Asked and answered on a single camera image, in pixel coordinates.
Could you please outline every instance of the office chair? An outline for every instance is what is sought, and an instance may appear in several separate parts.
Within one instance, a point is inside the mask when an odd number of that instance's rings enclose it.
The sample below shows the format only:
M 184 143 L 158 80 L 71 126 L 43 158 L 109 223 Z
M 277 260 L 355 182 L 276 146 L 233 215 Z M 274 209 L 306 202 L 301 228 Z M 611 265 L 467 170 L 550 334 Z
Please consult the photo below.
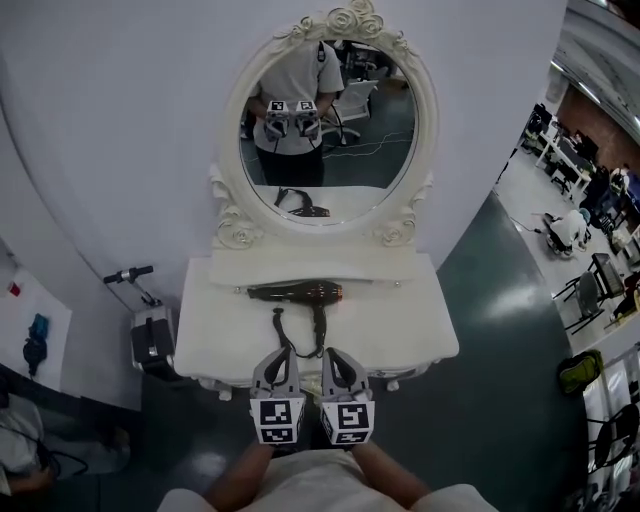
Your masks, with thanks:
M 553 300 L 560 297 L 564 292 L 573 288 L 571 293 L 565 297 L 564 302 L 567 302 L 575 293 L 578 301 L 578 307 L 580 308 L 580 319 L 577 322 L 564 328 L 565 331 L 581 324 L 571 334 L 575 334 L 578 331 L 584 329 L 587 325 L 598 318 L 604 309 L 602 309 L 602 303 L 604 300 L 600 299 L 600 292 L 596 276 L 591 272 L 585 272 L 580 277 L 576 277 L 567 283 L 567 286 L 559 293 L 553 296 Z
M 571 178 L 574 178 L 575 174 L 566 166 L 564 162 L 558 162 L 556 171 L 560 173 L 560 176 L 556 176 L 554 171 L 551 178 L 551 183 L 557 183 L 558 185 L 560 185 L 560 189 L 562 190 L 561 193 L 568 194 L 571 191 L 571 187 L 573 186 Z
M 359 139 L 361 133 L 344 126 L 347 121 L 355 119 L 370 118 L 369 95 L 376 88 L 377 80 L 365 80 L 363 82 L 352 82 L 342 91 L 340 98 L 333 102 L 335 111 L 330 109 L 323 118 L 322 133 L 340 132 L 340 145 L 346 146 L 347 139 L 345 133 L 350 133 Z
M 638 428 L 640 415 L 635 404 L 625 405 L 609 421 L 599 421 L 587 418 L 591 423 L 599 423 L 598 438 L 589 441 L 589 450 L 595 450 L 594 468 L 589 472 L 595 473 L 600 468 L 615 466 L 619 461 L 631 453 Z M 612 453 L 616 442 L 621 443 L 618 453 Z

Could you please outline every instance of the black pants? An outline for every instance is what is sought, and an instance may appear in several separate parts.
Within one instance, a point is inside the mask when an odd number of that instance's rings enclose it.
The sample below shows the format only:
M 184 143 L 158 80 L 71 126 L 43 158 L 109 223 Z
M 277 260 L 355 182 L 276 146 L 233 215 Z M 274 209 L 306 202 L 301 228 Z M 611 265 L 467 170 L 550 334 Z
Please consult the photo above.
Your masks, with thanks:
M 625 315 L 629 311 L 633 311 L 636 309 L 636 300 L 633 297 L 633 291 L 631 294 L 627 294 L 627 296 L 622 299 L 622 302 L 618 304 L 618 307 L 613 311 L 615 316 Z
M 302 155 L 279 155 L 256 148 L 267 185 L 321 187 L 324 181 L 322 144 Z
M 555 234 L 553 229 L 549 229 L 549 236 L 551 237 L 551 240 L 556 245 L 556 247 L 558 248 L 559 251 L 563 251 L 564 252 L 564 251 L 572 250 L 571 247 L 567 247 L 566 245 L 564 245 L 562 243 L 562 240 L 560 240 L 560 237 Z

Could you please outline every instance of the gray floor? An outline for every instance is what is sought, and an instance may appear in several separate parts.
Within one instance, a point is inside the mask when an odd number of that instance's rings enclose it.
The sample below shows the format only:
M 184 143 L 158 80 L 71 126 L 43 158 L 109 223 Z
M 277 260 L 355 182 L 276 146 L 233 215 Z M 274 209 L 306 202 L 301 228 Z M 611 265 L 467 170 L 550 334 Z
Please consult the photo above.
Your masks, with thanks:
M 374 440 L 432 488 L 466 482 L 502 512 L 551 511 L 585 478 L 582 398 L 555 385 L 570 354 L 526 245 L 491 195 L 439 271 L 460 355 L 376 392 Z M 102 477 L 103 511 L 153 511 L 171 488 L 202 491 L 253 436 L 243 398 L 148 381 L 134 458 Z M 46 510 L 98 510 L 98 481 L 58 485 Z
M 411 147 L 413 94 L 409 89 L 374 90 L 371 93 L 371 118 L 349 121 L 345 126 L 359 131 L 361 137 L 355 139 L 346 134 L 348 145 L 342 147 L 338 145 L 338 133 L 323 136 L 324 186 L 387 188 L 402 168 Z M 241 150 L 252 181 L 264 185 L 253 142 L 243 140 Z
M 576 208 L 576 205 L 561 195 L 559 187 L 551 183 L 551 178 L 543 169 L 535 167 L 536 160 L 537 157 L 534 154 L 518 151 L 511 157 L 509 167 L 494 190 L 512 220 L 522 222 L 528 229 L 539 228 L 546 233 L 547 229 L 542 222 L 541 212 L 564 216 Z M 568 281 L 585 272 L 591 265 L 591 257 L 594 253 L 608 254 L 620 274 L 628 276 L 632 273 L 622 252 L 617 255 L 613 253 L 607 237 L 600 229 L 589 227 L 591 240 L 587 244 L 586 251 L 582 252 L 576 248 L 572 256 L 567 258 L 557 257 L 549 250 L 545 236 L 526 231 L 517 222 L 515 227 L 531 251 L 550 294 L 559 292 Z M 562 299 L 565 297 L 566 295 L 556 300 L 556 307 L 564 324 L 571 325 L 580 318 L 580 308 L 576 300 L 563 302 Z M 581 331 L 569 335 L 574 353 L 591 347 L 618 328 L 617 325 L 609 325 L 611 323 L 609 315 L 621 300 L 622 298 L 605 300 L 602 304 L 604 314 Z

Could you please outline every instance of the white vanity table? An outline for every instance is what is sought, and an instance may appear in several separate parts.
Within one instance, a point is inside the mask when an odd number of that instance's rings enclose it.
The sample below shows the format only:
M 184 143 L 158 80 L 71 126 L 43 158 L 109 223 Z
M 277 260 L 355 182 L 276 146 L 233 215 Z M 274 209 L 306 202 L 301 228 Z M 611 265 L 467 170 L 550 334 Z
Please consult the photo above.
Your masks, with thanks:
M 274 63 L 304 45 L 317 48 L 318 41 L 336 39 L 374 46 L 402 69 L 410 91 L 401 94 L 412 95 L 414 105 L 407 130 L 413 143 L 386 189 L 366 183 L 292 186 L 308 192 L 314 205 L 330 210 L 329 217 L 298 217 L 287 211 L 298 205 L 273 205 L 279 186 L 289 185 L 255 185 L 245 173 L 240 144 L 246 141 L 240 141 L 237 127 L 250 92 Z M 219 162 L 211 169 L 220 206 L 218 230 L 212 256 L 189 262 L 175 370 L 225 391 L 226 398 L 229 386 L 249 386 L 255 366 L 279 348 L 273 327 L 278 304 L 251 299 L 246 289 L 310 279 L 328 279 L 343 287 L 342 301 L 326 308 L 325 347 L 347 352 L 369 375 L 393 382 L 391 388 L 396 379 L 418 375 L 432 363 L 455 356 L 458 341 L 435 269 L 413 243 L 416 205 L 426 198 L 432 180 L 437 102 L 424 64 L 402 33 L 387 30 L 369 0 L 352 0 L 326 16 L 304 18 L 276 34 L 248 63 L 224 122 L 229 128 L 224 130 Z M 358 165 L 357 158 L 353 165 Z M 300 352 L 310 352 L 310 309 L 282 307 L 287 336 Z M 298 359 L 298 365 L 302 380 L 312 387 L 321 359 Z

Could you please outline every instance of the oval mirror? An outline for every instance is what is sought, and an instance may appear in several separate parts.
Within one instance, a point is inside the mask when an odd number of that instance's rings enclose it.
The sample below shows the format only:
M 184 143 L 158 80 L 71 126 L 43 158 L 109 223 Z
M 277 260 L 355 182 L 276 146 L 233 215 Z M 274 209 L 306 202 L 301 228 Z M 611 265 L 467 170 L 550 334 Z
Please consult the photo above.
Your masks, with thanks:
M 417 109 L 407 78 L 377 48 L 305 42 L 247 99 L 239 137 L 260 199 L 295 222 L 338 224 L 379 205 L 413 155 Z

